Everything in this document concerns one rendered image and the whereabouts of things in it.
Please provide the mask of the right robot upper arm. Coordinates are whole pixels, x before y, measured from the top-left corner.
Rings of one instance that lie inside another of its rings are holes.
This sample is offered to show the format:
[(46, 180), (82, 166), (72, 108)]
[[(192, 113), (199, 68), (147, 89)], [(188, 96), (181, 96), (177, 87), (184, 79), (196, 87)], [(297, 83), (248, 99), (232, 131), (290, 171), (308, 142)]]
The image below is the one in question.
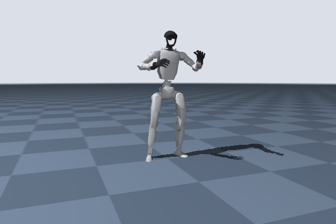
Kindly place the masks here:
[[(149, 55), (147, 55), (142, 61), (145, 62), (145, 63), (149, 63), (149, 62), (151, 62), (153, 59), (158, 58), (158, 57), (160, 56), (160, 52), (161, 52), (160, 50), (159, 50), (159, 51), (153, 51), (153, 52), (151, 52)], [(139, 68), (140, 70), (142, 70), (140, 66), (138, 66), (138, 68)]]

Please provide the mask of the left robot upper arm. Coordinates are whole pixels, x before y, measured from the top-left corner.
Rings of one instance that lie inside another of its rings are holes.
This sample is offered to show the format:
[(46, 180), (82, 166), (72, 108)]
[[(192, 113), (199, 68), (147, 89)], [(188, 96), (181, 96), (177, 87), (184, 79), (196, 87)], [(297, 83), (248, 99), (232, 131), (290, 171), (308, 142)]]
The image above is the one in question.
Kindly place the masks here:
[(188, 57), (186, 53), (184, 52), (179, 53), (180, 53), (180, 61), (184, 61), (186, 64), (191, 66), (194, 71), (198, 71), (198, 69), (195, 68), (196, 63), (194, 63), (194, 61), (190, 57)]

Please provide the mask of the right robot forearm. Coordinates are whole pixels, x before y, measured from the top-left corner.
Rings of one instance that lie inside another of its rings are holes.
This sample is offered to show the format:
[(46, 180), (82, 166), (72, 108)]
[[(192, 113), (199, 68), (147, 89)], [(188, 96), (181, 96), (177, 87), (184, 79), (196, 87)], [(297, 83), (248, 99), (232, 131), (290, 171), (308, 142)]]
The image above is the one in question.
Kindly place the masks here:
[(140, 61), (137, 65), (140, 66), (142, 70), (150, 71), (151, 70), (150, 67), (153, 66), (153, 63), (145, 63), (143, 61)]

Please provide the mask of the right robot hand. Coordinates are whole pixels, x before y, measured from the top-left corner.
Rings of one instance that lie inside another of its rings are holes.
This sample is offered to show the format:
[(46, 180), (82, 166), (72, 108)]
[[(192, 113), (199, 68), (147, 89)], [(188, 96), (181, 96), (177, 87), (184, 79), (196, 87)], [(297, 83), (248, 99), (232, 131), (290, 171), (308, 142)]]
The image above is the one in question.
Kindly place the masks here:
[[(153, 63), (153, 66), (151, 66), (150, 68), (151, 68), (152, 70), (153, 70), (153, 69), (156, 69), (157, 67), (161, 67), (161, 66), (163, 66), (163, 67), (166, 68), (165, 65), (168, 66), (168, 64), (170, 64), (169, 62), (170, 62), (169, 60), (167, 60), (167, 59), (164, 58), (164, 59), (159, 60), (158, 62), (154, 62), (154, 63)], [(166, 63), (168, 63), (168, 64), (166, 64)]]

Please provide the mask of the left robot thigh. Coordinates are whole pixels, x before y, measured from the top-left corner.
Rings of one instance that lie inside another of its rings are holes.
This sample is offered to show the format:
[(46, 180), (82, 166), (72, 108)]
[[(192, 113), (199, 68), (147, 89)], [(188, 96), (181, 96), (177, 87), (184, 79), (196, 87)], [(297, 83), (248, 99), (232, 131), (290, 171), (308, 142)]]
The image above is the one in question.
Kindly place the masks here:
[(176, 130), (181, 130), (182, 126), (185, 124), (186, 119), (186, 106), (184, 95), (179, 91), (174, 91), (174, 98), (176, 104), (176, 115), (177, 121), (174, 123), (174, 128)]

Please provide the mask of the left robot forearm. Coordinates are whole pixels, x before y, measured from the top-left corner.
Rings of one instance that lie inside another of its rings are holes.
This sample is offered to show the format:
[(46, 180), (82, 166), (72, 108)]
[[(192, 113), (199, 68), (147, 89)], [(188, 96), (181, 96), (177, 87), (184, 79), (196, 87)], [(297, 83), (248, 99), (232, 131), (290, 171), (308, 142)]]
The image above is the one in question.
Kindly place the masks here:
[[(202, 65), (203, 65), (203, 64), (202, 64)], [(195, 68), (199, 70), (199, 69), (202, 68), (202, 65), (201, 65), (200, 62), (197, 61), (197, 63), (195, 64)]]

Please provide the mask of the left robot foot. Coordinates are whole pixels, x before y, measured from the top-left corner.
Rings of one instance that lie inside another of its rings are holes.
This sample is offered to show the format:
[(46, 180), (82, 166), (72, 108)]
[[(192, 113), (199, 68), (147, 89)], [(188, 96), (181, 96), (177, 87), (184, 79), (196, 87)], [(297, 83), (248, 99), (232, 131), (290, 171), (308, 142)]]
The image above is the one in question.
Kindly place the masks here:
[(178, 152), (178, 153), (175, 151), (174, 154), (175, 154), (175, 155), (178, 155), (178, 156), (180, 156), (180, 157), (185, 157), (185, 158), (188, 157), (188, 155), (184, 154), (182, 151), (180, 151), (180, 152)]

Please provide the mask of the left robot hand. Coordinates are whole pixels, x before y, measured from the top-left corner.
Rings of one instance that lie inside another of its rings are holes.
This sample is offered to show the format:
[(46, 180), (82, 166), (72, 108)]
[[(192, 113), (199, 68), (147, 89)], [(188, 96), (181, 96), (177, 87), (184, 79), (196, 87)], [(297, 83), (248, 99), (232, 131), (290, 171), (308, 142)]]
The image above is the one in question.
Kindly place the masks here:
[(197, 50), (196, 52), (194, 52), (194, 54), (197, 55), (197, 61), (200, 62), (201, 65), (202, 65), (203, 64), (203, 59), (205, 57), (205, 53), (203, 54), (203, 52)]

